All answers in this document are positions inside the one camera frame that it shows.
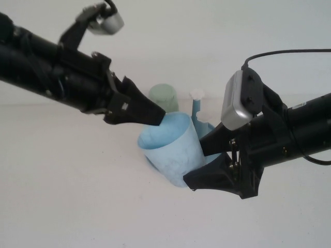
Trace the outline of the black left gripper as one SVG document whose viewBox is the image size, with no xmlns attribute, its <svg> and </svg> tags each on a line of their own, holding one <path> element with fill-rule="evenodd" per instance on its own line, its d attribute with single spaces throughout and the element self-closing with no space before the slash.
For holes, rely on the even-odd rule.
<svg viewBox="0 0 331 248">
<path fill-rule="evenodd" d="M 111 62 L 111 58 L 98 52 L 88 56 L 70 48 L 57 49 L 53 100 L 86 114 L 105 114 L 104 121 L 110 125 L 160 125 L 165 110 L 146 97 L 128 77 L 115 80 L 109 69 Z"/>
</svg>

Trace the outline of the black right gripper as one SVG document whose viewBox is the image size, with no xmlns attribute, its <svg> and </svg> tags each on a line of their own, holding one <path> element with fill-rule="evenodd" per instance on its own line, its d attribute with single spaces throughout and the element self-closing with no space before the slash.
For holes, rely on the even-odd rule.
<svg viewBox="0 0 331 248">
<path fill-rule="evenodd" d="M 263 87 L 262 115 L 235 132 L 220 123 L 200 139 L 205 156 L 230 151 L 232 159 L 222 153 L 205 166 L 183 176 L 193 191 L 219 190 L 247 199 L 258 195 L 264 167 L 287 156 L 291 146 L 290 132 L 286 123 L 287 106 L 277 93 Z"/>
</svg>

